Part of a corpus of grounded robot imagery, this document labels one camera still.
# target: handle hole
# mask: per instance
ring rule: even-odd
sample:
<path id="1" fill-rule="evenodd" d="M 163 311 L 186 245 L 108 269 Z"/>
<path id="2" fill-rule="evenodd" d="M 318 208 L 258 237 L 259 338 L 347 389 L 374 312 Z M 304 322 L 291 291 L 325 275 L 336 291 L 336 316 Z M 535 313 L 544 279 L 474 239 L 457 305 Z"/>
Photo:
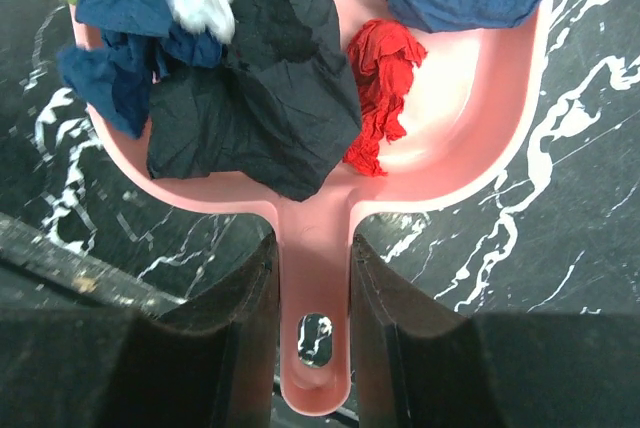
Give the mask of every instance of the handle hole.
<path id="1" fill-rule="evenodd" d="M 333 354 L 333 325 L 321 313 L 309 313 L 298 322 L 298 359 L 312 368 L 322 368 Z"/>

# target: pink handle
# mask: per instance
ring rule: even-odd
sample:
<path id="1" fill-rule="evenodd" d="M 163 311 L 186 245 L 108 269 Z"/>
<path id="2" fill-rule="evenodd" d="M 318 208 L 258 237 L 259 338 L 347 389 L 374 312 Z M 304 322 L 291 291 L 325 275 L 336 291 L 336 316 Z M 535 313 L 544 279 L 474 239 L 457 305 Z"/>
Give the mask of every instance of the pink handle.
<path id="1" fill-rule="evenodd" d="M 349 189 L 325 187 L 295 203 L 282 199 L 274 228 L 280 249 L 280 379 L 296 411 L 322 416 L 349 396 L 349 266 L 353 241 Z M 332 357 L 323 367 L 298 358 L 298 323 L 310 313 L 331 319 Z"/>

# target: black marble surface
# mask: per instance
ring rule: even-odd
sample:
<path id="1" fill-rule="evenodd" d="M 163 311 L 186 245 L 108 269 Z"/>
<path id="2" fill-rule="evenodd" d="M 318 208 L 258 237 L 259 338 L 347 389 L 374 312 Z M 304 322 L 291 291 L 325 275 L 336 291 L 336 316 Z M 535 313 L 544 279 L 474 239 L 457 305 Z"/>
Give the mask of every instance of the black marble surface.
<path id="1" fill-rule="evenodd" d="M 360 227 L 395 270 L 465 315 L 640 313 L 640 0 L 554 6 L 537 114 L 507 170 L 456 206 Z M 140 191 L 58 78 L 55 52 L 73 42 L 66 7 L 2 8 L 0 211 L 182 298 L 238 266 L 269 227 Z M 274 410 L 282 426 L 302 426 L 280 402 Z"/>

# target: crumpled red cloth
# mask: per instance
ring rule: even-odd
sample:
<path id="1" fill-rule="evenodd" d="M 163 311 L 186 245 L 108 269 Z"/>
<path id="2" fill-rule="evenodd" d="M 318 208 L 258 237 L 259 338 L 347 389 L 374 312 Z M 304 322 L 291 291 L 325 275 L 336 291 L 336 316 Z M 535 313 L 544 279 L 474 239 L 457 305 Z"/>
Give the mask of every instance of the crumpled red cloth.
<path id="1" fill-rule="evenodd" d="M 398 115 L 413 84 L 413 65 L 422 65 L 427 50 L 397 21 L 371 20 L 351 40 L 347 55 L 362 105 L 362 132 L 342 161 L 363 175 L 385 176 L 378 161 L 380 141 L 407 134 Z"/>

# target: pink plastic tray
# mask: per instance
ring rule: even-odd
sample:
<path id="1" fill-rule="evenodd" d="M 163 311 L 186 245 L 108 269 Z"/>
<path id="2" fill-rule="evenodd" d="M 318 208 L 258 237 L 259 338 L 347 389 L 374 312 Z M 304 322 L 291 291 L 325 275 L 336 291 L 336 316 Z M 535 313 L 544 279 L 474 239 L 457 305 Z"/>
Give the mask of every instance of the pink plastic tray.
<path id="1" fill-rule="evenodd" d="M 151 181 L 145 168 L 150 123 L 142 139 L 132 141 L 89 108 L 105 149 L 141 189 L 185 210 L 255 213 L 271 224 L 281 256 L 282 392 L 296 411 L 324 415 L 349 394 L 349 258 L 358 224 L 374 213 L 422 212 L 464 200 L 495 178 L 524 141 L 538 100 L 551 1 L 516 29 L 415 32 L 429 54 L 400 118 L 408 135 L 382 143 L 389 176 L 371 179 L 338 166 L 304 203 L 240 173 Z M 389 16 L 381 0 L 335 2 L 343 46 L 367 20 Z M 74 32 L 78 44 L 99 46 L 96 30 L 74 22 Z M 298 359 L 298 322 L 309 313 L 333 323 L 333 355 L 322 368 Z"/>

